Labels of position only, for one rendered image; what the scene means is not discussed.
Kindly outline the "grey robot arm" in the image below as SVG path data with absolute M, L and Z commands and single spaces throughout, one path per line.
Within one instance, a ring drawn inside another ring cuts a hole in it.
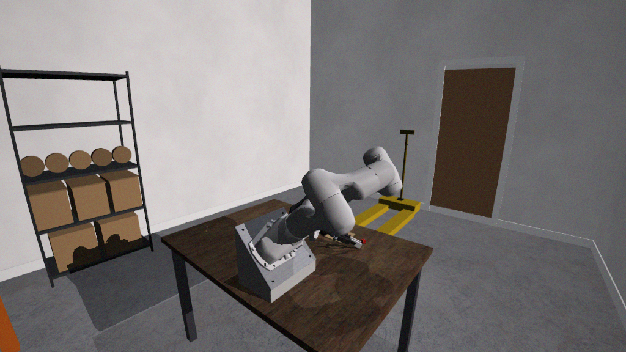
M 249 243 L 260 266 L 271 271 L 294 258 L 304 238 L 314 241 L 321 230 L 334 236 L 349 233 L 355 225 L 348 205 L 351 200 L 364 200 L 376 192 L 389 197 L 402 189 L 397 169 L 384 148 L 370 148 L 363 160 L 366 166 L 346 174 L 319 168 L 305 174 L 301 183 L 306 196 L 290 207 L 285 219 L 267 222 Z

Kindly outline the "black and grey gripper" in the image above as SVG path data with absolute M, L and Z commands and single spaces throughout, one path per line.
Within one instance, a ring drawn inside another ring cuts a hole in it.
M 356 238 L 351 237 L 351 235 L 345 234 L 345 235 L 340 235 L 340 236 L 334 236 L 328 232 L 325 231 L 320 231 L 319 234 L 326 236 L 327 234 L 331 237 L 334 237 L 333 240 L 337 240 L 340 241 L 342 243 L 345 244 L 351 244 L 357 248 L 360 248 L 362 246 L 361 241 L 357 240 Z

